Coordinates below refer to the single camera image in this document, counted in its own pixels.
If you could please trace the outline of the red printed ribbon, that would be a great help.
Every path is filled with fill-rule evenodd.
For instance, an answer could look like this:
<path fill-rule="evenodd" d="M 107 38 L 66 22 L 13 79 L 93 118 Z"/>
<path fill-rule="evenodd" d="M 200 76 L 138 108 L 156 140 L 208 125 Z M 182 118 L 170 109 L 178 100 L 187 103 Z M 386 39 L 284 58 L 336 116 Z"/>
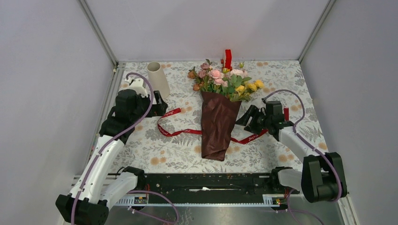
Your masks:
<path fill-rule="evenodd" d="M 201 130 L 195 130 L 195 129 L 183 129 L 183 130 L 179 130 L 179 131 L 175 131 L 173 133 L 170 133 L 169 131 L 167 131 L 166 129 L 164 129 L 160 125 L 160 120 L 161 119 L 164 119 L 166 117 L 178 114 L 181 111 L 182 111 L 181 108 L 176 108 L 176 109 L 173 109 L 173 110 L 170 110 L 170 111 L 166 112 L 163 116 L 161 116 L 161 118 L 158 119 L 158 121 L 157 121 L 157 127 L 158 127 L 159 132 L 163 136 L 166 136 L 166 137 L 173 137 L 173 136 L 180 135 L 182 133 L 188 133 L 188 134 L 194 134 L 194 135 L 202 135 L 202 131 Z M 248 144 L 249 142 L 254 141 L 255 139 L 263 136 L 266 133 L 269 133 L 269 130 L 268 129 L 263 129 L 259 134 L 252 134 L 252 135 L 250 135 L 250 136 L 248 136 L 248 137 L 246 137 L 246 138 L 244 138 L 242 140 L 238 140 L 238 139 L 233 138 L 233 137 L 231 137 L 230 140 L 232 142 L 239 143 L 239 144 Z"/>

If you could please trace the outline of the brown flower bouquet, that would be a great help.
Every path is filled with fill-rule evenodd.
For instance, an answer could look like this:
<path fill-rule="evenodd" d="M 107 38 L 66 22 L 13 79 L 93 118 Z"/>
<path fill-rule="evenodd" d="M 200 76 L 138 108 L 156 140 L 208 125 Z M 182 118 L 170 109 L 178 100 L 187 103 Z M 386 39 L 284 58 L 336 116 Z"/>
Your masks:
<path fill-rule="evenodd" d="M 252 100 L 264 83 L 253 81 L 243 62 L 236 69 L 216 69 L 212 64 L 206 60 L 199 68 L 190 69 L 187 76 L 195 81 L 193 90 L 199 91 L 203 100 L 201 156 L 224 161 L 242 102 Z"/>

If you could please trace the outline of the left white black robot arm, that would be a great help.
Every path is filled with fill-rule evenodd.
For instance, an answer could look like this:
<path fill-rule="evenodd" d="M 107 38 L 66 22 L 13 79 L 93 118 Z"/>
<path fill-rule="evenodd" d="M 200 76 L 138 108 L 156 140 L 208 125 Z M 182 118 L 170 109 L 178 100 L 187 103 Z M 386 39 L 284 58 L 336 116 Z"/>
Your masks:
<path fill-rule="evenodd" d="M 63 219 L 75 225 L 103 225 L 110 209 L 129 191 L 146 187 L 144 170 L 127 166 L 107 188 L 108 170 L 124 148 L 135 126 L 144 118 L 163 116 L 168 104 L 159 91 L 153 95 L 132 89 L 118 92 L 115 105 L 102 123 L 91 159 L 67 195 L 59 195 L 55 205 Z"/>

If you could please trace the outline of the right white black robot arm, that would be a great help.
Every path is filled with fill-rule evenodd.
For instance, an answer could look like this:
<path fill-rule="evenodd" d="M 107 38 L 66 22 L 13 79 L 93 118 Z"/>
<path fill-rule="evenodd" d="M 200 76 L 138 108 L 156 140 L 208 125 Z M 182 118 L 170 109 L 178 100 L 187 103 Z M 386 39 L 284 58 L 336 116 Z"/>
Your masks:
<path fill-rule="evenodd" d="M 296 131 L 288 118 L 289 110 L 279 101 L 268 101 L 265 107 L 251 105 L 236 121 L 237 125 L 259 137 L 269 133 L 301 161 L 301 171 L 279 166 L 272 169 L 269 187 L 275 193 L 286 188 L 302 193 L 310 203 L 338 201 L 346 197 L 348 190 L 341 156 L 336 152 L 321 152 Z"/>

